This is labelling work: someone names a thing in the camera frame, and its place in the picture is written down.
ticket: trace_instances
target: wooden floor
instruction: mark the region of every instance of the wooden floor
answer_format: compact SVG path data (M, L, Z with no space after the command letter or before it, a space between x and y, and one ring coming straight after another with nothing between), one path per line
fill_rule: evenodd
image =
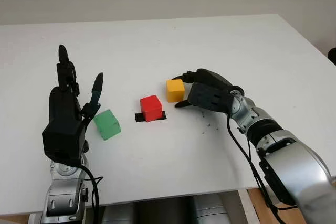
M250 195L250 199L257 212L260 224L278 224L279 222L273 216L271 210L266 206L263 196L259 189L247 190ZM288 207L285 204L281 204L278 207ZM299 209L290 209L285 211L279 211L279 216L286 224L306 224L302 213Z

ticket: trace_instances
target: wooden block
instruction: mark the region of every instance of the wooden block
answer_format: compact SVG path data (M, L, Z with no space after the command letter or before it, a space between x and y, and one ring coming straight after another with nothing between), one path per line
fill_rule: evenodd
M181 79L166 82L167 102L181 102L184 98L184 85Z
M93 118L93 121L104 140L107 140L121 132L119 122L111 110L105 110L104 112L96 115Z
M140 107L146 122L162 117L162 104L156 95L140 99Z

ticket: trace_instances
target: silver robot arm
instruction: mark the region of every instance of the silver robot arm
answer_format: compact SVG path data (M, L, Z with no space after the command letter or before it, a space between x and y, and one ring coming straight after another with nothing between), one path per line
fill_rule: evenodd
M81 160L82 165L88 167L84 154ZM80 168L54 161L50 164L50 172L52 182L47 193L41 223L82 223L85 202L88 201L88 189L83 183L86 173Z
M234 93L230 115L255 146L265 179L279 200L296 204L307 224L336 223L336 188L321 157L250 98Z

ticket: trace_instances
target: black cable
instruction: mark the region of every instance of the black cable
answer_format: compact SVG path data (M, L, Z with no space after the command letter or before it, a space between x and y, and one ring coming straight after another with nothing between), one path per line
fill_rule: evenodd
M277 209L277 207L272 204L272 201L271 201L268 193L266 192L266 187L264 185L264 182L261 180L260 175L258 174L258 172L257 172L254 164L252 163L252 161L249 158L249 156L246 154L246 152L244 151L244 149L242 148L242 146L239 144L239 142L236 140L235 136L233 135L233 133L231 131L231 127L230 127L230 114L227 115L226 125L227 125L227 130L229 131L229 134L230 134L231 138L233 139L233 141L235 142L235 144L238 146L238 148L240 149L240 151L242 152L242 154L245 156L246 160L249 162L250 167L251 167L252 172L253 172L253 175L255 176L256 180L259 181L259 183L260 183L260 190L261 190L261 192L264 195L264 199L265 199L266 204L270 208L271 212L273 213L273 215L277 219L277 221L280 224L285 224L285 222L278 215L278 209Z
M98 192L97 182L96 182L94 176L92 175L91 171L87 167L85 167L83 165L79 165L78 168L80 168L84 172L86 172L86 174L89 176L89 178L90 178L90 180L92 182L93 191L92 191L91 200L92 200L92 207L93 207L93 224L98 224L98 217L99 217L99 192Z
M95 178L96 185L98 185L98 183L101 182L101 180L102 180L103 178L104 178L103 176L100 176L100 177ZM92 202L92 208L93 208L93 209L94 209L94 203L95 203L95 201L94 201L94 199L93 199L94 195L95 195L95 191L93 190L92 193L91 193L91 202Z

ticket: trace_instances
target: black tape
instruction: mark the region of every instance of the black tape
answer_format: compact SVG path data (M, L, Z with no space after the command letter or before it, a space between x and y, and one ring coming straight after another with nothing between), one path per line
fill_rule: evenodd
M135 117L135 121L136 121L136 122L145 122L145 121L146 121L146 120L145 120L145 117L143 116L142 113L136 113L136 114L134 115L134 117ZM165 120L165 119L167 119L166 112L165 112L165 111L162 111L162 117L159 118L159 119L156 119L155 121L157 121L157 120Z

